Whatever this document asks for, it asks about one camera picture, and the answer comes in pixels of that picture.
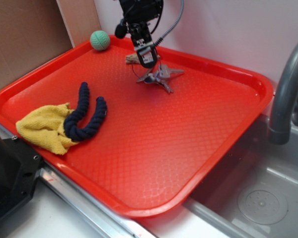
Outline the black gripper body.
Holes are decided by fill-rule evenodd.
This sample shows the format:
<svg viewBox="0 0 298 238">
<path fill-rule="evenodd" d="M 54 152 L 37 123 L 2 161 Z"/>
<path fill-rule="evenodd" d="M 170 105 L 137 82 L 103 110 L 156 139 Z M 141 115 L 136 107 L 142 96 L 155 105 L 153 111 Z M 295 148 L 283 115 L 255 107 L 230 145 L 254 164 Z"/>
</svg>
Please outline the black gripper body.
<svg viewBox="0 0 298 238">
<path fill-rule="evenodd" d="M 128 32 L 135 47 L 153 44 L 148 22 L 160 18 L 163 10 L 162 0 L 121 0 Z"/>
</svg>

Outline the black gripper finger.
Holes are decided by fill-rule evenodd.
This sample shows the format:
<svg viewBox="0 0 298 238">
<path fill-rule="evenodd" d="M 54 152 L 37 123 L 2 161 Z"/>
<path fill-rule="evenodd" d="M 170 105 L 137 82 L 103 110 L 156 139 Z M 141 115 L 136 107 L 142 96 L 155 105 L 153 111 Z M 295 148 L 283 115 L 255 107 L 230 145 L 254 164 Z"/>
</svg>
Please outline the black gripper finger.
<svg viewBox="0 0 298 238">
<path fill-rule="evenodd" d="M 140 61 L 140 64 L 144 68 L 154 67 L 154 54 L 152 53 L 152 49 L 150 47 L 146 47 L 144 49 L 138 50 L 137 56 Z"/>
<path fill-rule="evenodd" d="M 152 58 L 153 58 L 153 63 L 157 63 L 158 56 L 157 56 L 157 51 L 156 51 L 155 45 L 153 45 L 151 47 L 151 54 L 152 54 Z"/>
</svg>

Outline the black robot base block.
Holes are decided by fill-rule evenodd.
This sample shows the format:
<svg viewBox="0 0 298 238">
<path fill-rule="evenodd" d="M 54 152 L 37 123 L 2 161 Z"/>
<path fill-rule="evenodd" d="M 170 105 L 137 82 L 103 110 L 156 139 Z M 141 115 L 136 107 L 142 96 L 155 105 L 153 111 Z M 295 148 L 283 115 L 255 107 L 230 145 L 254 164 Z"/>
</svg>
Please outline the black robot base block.
<svg viewBox="0 0 298 238">
<path fill-rule="evenodd" d="M 23 140 L 0 137 L 0 222 L 32 199 L 42 165 Z"/>
</svg>

